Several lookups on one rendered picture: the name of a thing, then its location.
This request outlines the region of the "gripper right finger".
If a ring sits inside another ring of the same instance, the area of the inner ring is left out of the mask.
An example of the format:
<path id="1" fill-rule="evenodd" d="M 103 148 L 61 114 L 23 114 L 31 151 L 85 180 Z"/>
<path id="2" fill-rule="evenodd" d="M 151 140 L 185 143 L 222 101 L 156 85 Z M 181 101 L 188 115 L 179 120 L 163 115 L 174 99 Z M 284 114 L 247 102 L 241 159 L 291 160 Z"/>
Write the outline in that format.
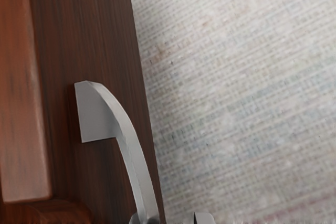
<path id="1" fill-rule="evenodd" d="M 195 212 L 193 220 L 194 224 L 216 224 L 213 215 L 207 212 Z"/>

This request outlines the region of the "brown wooden drawer cabinet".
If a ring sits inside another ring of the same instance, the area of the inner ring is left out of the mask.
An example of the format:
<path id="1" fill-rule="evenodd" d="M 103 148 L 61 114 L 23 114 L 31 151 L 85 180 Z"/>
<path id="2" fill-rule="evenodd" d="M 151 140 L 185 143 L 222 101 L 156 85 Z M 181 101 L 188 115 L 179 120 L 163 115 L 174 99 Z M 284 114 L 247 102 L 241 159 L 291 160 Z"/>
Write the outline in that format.
<path id="1" fill-rule="evenodd" d="M 131 0 L 0 0 L 0 224 L 128 224 L 115 139 L 83 143 L 75 83 L 131 119 L 165 222 Z"/>

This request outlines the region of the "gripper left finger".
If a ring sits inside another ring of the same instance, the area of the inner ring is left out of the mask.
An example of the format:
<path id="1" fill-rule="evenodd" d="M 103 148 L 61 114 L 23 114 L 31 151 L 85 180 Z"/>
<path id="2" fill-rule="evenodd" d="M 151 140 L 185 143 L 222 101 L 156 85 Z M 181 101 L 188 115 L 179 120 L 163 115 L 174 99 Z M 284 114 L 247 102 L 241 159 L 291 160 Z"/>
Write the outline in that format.
<path id="1" fill-rule="evenodd" d="M 141 221 L 138 216 L 138 213 L 136 212 L 131 216 L 129 224 L 160 224 L 160 219 L 158 216 L 156 216 L 156 217 L 149 218 L 145 221 Z"/>

